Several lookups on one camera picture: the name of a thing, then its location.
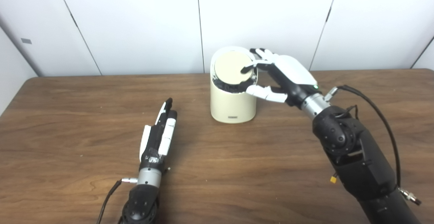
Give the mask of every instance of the white robotic hand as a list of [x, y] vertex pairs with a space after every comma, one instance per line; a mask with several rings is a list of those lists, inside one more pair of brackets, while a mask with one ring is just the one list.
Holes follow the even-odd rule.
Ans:
[[310, 72], [293, 57], [273, 54], [268, 49], [251, 49], [250, 52], [257, 54], [261, 59], [254, 60], [245, 66], [241, 73], [247, 73], [251, 69], [259, 68], [268, 71], [270, 76], [281, 88], [261, 87], [248, 82], [240, 84], [240, 91], [245, 91], [255, 97], [280, 103], [288, 103], [290, 106], [300, 107], [301, 99], [317, 93], [317, 82]]

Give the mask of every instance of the silver cylinder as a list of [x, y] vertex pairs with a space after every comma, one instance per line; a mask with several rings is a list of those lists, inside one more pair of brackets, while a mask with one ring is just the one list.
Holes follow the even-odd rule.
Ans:
[[148, 184], [155, 187], [160, 187], [161, 171], [154, 168], [143, 168], [138, 173], [137, 185]]
[[331, 104], [325, 101], [324, 96], [317, 93], [307, 97], [304, 100], [301, 109], [307, 114], [310, 119], [313, 120], [319, 113], [321, 113], [321, 111], [330, 106]]

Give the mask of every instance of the robotic arm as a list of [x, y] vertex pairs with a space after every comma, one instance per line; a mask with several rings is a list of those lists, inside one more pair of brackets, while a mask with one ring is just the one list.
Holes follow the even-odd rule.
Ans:
[[293, 57], [265, 49], [251, 52], [262, 60], [245, 66], [241, 72], [258, 67], [267, 71], [280, 88], [263, 88], [246, 81], [240, 84], [240, 91], [295, 106], [313, 120], [313, 133], [336, 175], [372, 224], [420, 224], [404, 198], [418, 205], [421, 202], [397, 185], [394, 170], [370, 132], [348, 110], [329, 103], [338, 88], [324, 97], [310, 72]]
[[137, 185], [130, 190], [120, 224], [154, 224], [156, 221], [164, 158], [169, 151], [177, 119], [177, 112], [171, 108], [172, 99], [169, 98], [161, 107], [155, 125], [144, 127], [138, 178], [130, 181]]

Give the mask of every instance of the small label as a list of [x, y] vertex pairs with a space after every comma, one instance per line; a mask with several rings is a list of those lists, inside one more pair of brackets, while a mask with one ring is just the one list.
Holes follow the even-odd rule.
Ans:
[[21, 41], [23, 43], [32, 44], [32, 41], [30, 39], [22, 38]]

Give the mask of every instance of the wooden table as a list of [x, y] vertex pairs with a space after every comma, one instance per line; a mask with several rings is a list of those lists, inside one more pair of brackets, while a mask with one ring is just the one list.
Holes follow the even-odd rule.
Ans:
[[[344, 83], [367, 94], [397, 138], [402, 185], [423, 204], [410, 208], [434, 222], [434, 72], [429, 70], [313, 72], [327, 92]], [[136, 177], [145, 124], [161, 103], [178, 111], [161, 185], [163, 224], [367, 224], [338, 181], [311, 122], [296, 108], [258, 100], [254, 120], [216, 122], [209, 74], [44, 77], [28, 80], [0, 117], [0, 220], [8, 224], [93, 224], [114, 182]], [[260, 83], [270, 85], [266, 74]], [[393, 164], [389, 136], [375, 112], [353, 94]], [[118, 220], [128, 191], [122, 184], [103, 223]]]

